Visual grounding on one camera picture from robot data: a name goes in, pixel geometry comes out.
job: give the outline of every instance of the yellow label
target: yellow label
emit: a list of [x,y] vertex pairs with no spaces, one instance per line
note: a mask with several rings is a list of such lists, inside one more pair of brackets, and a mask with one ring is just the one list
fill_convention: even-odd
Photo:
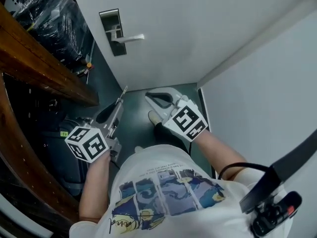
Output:
[[61,137],[67,137],[68,136],[68,131],[61,131],[60,132]]
[[32,23],[32,25],[26,30],[27,32],[31,31],[34,27],[35,23]]

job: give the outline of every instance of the sticker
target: sticker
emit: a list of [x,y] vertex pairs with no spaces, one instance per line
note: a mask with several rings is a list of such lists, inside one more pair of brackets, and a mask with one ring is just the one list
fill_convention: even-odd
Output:
[[61,131],[60,136],[61,137],[68,137],[68,131]]
[[176,125],[185,132],[199,119],[198,115],[189,106],[185,106],[174,118]]
[[203,121],[197,123],[194,128],[192,128],[186,136],[188,136],[191,140],[194,140],[207,126],[204,124]]
[[76,158],[79,158],[81,160],[87,161],[85,155],[82,153],[78,145],[73,145],[70,143],[67,143],[73,154],[76,156]]
[[88,141],[83,143],[85,151],[88,153],[91,160],[99,156],[102,152],[107,149],[107,146],[104,144],[102,138],[99,134],[94,135]]
[[72,132],[72,135],[68,138],[70,141],[79,142],[89,131],[88,128],[81,128],[78,127],[75,129],[74,132]]

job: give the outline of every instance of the door handle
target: door handle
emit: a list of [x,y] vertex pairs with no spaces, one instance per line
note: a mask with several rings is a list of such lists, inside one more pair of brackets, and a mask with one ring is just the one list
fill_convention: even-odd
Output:
[[123,36],[118,9],[99,12],[99,16],[106,33],[106,37],[109,41],[112,53],[115,57],[127,54],[125,48],[126,42],[144,40],[144,34],[130,37]]
[[131,37],[121,37],[121,38],[116,38],[113,36],[111,37],[111,41],[119,42],[119,43],[133,42],[138,40],[144,40],[144,34],[139,34],[139,35],[135,35]]

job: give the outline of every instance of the plastic bag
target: plastic bag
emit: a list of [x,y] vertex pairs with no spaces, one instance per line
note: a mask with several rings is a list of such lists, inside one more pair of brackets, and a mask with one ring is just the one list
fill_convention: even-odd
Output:
[[81,58],[89,29],[73,0],[27,0],[14,17],[63,64]]

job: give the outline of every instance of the white t-shirt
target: white t-shirt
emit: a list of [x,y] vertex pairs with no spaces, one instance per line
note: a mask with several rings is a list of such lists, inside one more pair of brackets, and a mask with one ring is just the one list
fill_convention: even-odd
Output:
[[[181,149],[152,146],[122,165],[99,223],[78,222],[69,236],[250,238],[254,216],[243,214],[239,201],[262,175],[244,169],[234,181],[211,179]],[[291,224],[292,220],[286,221],[267,237],[287,237]]]

